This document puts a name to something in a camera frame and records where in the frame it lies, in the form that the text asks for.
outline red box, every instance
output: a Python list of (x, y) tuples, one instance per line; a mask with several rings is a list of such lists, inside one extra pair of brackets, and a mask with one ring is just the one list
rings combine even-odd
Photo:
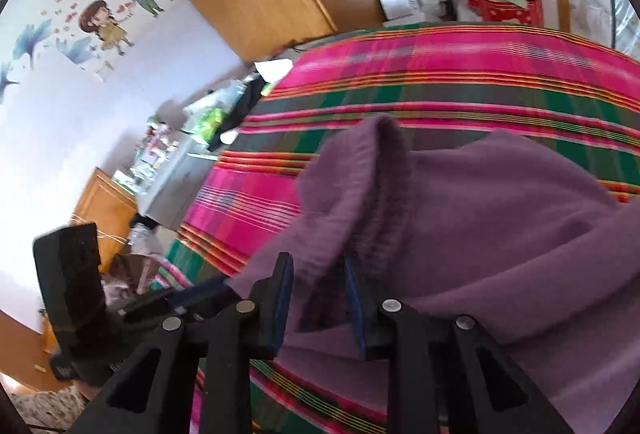
[(529, 26), (545, 25), (542, 0), (529, 0), (526, 8), (520, 8), (510, 2), (494, 0), (468, 0), (469, 8), (477, 11), (484, 22), (516, 22)]

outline yellow dress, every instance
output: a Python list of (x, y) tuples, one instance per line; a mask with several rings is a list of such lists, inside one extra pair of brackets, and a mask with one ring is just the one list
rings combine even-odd
[(98, 28), (98, 35), (102, 40), (102, 50), (112, 49), (127, 36), (127, 32), (111, 20), (105, 26)]

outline purple sweater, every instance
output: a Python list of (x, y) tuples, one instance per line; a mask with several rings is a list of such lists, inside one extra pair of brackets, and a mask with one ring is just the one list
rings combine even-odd
[(229, 283), (247, 296), (292, 253), (286, 369), (385, 409), (386, 365), (358, 359), (347, 323), (349, 243), (389, 297), (479, 319), (577, 434), (620, 411), (640, 378), (640, 198), (622, 207), (580, 166), (504, 131), (409, 152), (388, 116), (328, 140), (298, 192), (302, 214)]

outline colorful blanket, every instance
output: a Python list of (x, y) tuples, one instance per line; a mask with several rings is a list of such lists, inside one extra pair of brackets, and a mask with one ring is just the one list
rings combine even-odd
[[(330, 135), (388, 112), (414, 150), (496, 128), (575, 161), (625, 203), (640, 192), (640, 64), (528, 26), (410, 25), (308, 51), (210, 173), (161, 270), (164, 285), (233, 275), (299, 212), (296, 175)], [(252, 363), (254, 420), (283, 433), (382, 434), (385, 416)]]

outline plaid bedsheet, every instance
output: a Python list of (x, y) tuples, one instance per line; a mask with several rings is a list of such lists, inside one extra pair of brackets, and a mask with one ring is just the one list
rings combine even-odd
[[(640, 192), (640, 64), (578, 36), (527, 26), (410, 25), (308, 51), (210, 173), (160, 273), (188, 286), (233, 275), (300, 211), (296, 175), (333, 133), (388, 112), (414, 150), (497, 128), (593, 173), (624, 204)], [(252, 364), (254, 420), (283, 433), (382, 434), (385, 415)]]

